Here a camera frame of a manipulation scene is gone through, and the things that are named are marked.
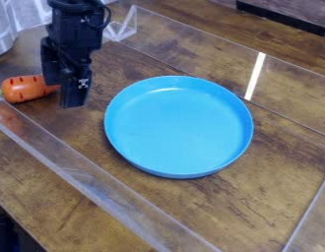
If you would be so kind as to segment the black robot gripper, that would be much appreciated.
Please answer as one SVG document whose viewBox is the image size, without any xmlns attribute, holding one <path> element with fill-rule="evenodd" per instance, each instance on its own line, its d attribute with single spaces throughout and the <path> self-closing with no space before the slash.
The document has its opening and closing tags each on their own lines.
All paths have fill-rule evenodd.
<svg viewBox="0 0 325 252">
<path fill-rule="evenodd" d="M 92 86 L 91 53 L 102 48 L 112 11 L 102 0 L 47 0 L 52 9 L 48 36 L 40 41 L 41 72 L 48 86 L 62 85 L 60 105 L 86 104 Z M 62 66 L 60 54 L 76 61 Z"/>
</svg>

